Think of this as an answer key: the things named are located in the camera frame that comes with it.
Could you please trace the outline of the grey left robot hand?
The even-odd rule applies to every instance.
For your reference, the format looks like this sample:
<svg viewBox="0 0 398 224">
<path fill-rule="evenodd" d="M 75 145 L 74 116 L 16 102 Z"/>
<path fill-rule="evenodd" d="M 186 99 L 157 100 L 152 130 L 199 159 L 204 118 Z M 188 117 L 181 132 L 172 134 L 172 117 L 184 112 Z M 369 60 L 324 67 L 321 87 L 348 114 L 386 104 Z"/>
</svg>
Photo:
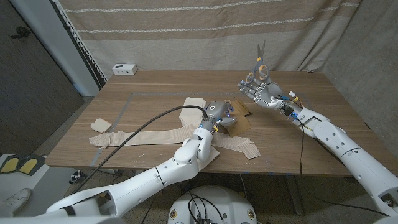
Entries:
<svg viewBox="0 0 398 224">
<path fill-rule="evenodd" d="M 205 107 L 205 111 L 208 115 L 207 120 L 212 124 L 228 127 L 236 122 L 236 118 L 230 115 L 230 112 L 234 111 L 231 103 L 212 101 Z"/>
</svg>

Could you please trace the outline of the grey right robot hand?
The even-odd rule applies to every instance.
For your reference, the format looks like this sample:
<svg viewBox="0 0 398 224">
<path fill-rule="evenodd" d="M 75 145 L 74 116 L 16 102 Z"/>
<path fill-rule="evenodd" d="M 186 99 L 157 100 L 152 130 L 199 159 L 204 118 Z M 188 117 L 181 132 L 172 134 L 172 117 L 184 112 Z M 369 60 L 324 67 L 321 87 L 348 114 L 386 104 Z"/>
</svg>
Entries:
<svg viewBox="0 0 398 224">
<path fill-rule="evenodd" d="M 278 84 L 274 82 L 266 84 L 259 80 L 254 80 L 251 84 L 248 84 L 244 80 L 241 80 L 237 86 L 240 92 L 263 108 L 276 110 L 283 102 L 283 100 L 280 99 L 282 90 Z"/>
</svg>

